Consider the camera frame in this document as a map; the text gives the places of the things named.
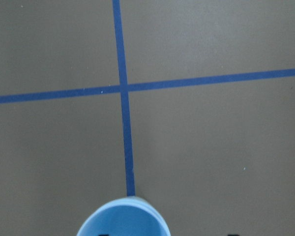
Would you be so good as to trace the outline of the light blue cup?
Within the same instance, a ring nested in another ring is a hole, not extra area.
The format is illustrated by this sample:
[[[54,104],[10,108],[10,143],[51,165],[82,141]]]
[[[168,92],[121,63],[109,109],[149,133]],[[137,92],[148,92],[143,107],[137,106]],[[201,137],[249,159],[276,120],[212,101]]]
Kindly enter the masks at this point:
[[[98,208],[83,223],[79,236],[170,236],[162,215],[140,197],[124,197]]]

